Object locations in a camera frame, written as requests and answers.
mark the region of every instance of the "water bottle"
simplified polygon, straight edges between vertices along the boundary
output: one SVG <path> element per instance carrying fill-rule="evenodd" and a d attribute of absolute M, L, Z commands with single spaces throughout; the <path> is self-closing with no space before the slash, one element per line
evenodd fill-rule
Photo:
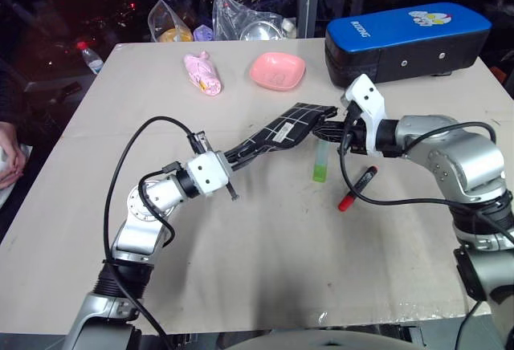
<path fill-rule="evenodd" d="M 77 49 L 79 49 L 82 53 L 82 58 L 89 66 L 89 69 L 91 69 L 91 71 L 97 75 L 100 69 L 103 67 L 104 61 L 102 61 L 100 56 L 92 51 L 84 41 L 77 43 Z"/>

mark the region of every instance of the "green marker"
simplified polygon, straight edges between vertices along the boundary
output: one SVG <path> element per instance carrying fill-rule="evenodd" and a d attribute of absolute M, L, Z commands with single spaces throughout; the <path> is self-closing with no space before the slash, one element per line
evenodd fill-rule
<path fill-rule="evenodd" d="M 314 172 L 312 179 L 319 183 L 327 180 L 328 147 L 330 143 L 326 140 L 318 140 L 316 146 L 316 160 L 314 161 Z"/>

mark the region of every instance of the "person's hand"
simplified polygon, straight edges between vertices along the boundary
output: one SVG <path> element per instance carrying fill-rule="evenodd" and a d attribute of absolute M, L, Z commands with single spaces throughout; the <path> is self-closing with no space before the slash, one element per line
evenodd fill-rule
<path fill-rule="evenodd" d="M 7 168 L 0 171 L 0 189 L 4 189 L 23 175 L 26 163 L 25 154 L 18 146 L 13 124 L 0 121 L 0 147 L 7 155 Z"/>

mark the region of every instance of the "blue case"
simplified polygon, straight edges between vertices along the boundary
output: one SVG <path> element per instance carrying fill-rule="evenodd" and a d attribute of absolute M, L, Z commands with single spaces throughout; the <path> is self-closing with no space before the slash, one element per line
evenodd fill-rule
<path fill-rule="evenodd" d="M 470 67 L 491 23 L 466 7 L 431 3 L 354 17 L 327 26 L 325 60 L 346 88 L 365 73 L 375 83 Z"/>

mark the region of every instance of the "blue lid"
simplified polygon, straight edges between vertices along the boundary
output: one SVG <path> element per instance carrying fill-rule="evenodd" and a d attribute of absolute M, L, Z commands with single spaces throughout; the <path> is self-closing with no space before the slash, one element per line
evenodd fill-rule
<path fill-rule="evenodd" d="M 440 2 L 335 19 L 327 32 L 339 48 L 355 52 L 490 28 L 491 23 L 473 10 Z"/>

